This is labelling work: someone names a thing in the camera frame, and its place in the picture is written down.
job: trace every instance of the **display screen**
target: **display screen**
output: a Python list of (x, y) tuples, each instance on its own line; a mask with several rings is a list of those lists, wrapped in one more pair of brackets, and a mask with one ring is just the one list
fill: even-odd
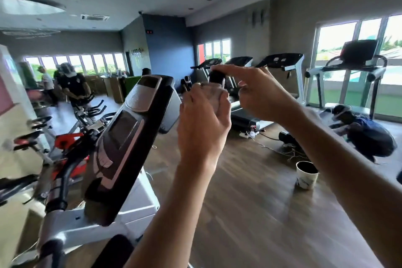
[(122, 110), (108, 132), (118, 149), (123, 146), (136, 124), (137, 120), (127, 111)]
[(143, 77), (138, 81), (137, 85), (155, 88), (158, 84), (158, 81), (159, 79), (156, 77)]

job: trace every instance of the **man in black shirt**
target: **man in black shirt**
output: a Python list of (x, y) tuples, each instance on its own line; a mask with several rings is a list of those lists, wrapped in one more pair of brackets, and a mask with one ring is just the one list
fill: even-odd
[(60, 77), (60, 86), (63, 92), (70, 98), (73, 106), (80, 105), (80, 100), (91, 94), (91, 89), (81, 73), (75, 72), (74, 67), (64, 62), (60, 65), (63, 76)]

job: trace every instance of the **person in white shirt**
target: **person in white shirt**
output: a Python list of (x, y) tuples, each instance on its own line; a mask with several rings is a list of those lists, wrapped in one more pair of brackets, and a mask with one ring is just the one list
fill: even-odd
[(49, 95), (50, 99), (52, 100), (52, 104), (54, 106), (57, 105), (58, 99), (54, 94), (54, 84), (52, 78), (50, 77), (49, 73), (46, 72), (45, 68), (39, 67), (38, 71), (42, 73), (42, 83), (43, 87), (45, 88), (45, 92)]

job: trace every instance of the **hand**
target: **hand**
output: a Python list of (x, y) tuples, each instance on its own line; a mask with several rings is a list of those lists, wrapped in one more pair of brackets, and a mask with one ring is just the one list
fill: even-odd
[(266, 68), (216, 65), (218, 70), (238, 80), (240, 105), (264, 121), (286, 124), (294, 119), (299, 103), (287, 92)]
[(179, 167), (201, 167), (204, 168), (201, 171), (214, 173), (231, 126), (228, 96), (226, 91), (222, 93), (215, 115), (199, 84), (184, 93), (177, 128), (181, 154)]

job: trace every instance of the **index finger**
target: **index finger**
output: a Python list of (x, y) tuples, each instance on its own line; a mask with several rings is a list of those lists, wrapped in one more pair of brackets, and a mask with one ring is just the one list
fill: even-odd
[(251, 83), (253, 80), (251, 74), (254, 68), (252, 67), (239, 67), (235, 65), (215, 65), (211, 66), (212, 70), (218, 70), (230, 77), (236, 77), (246, 83)]

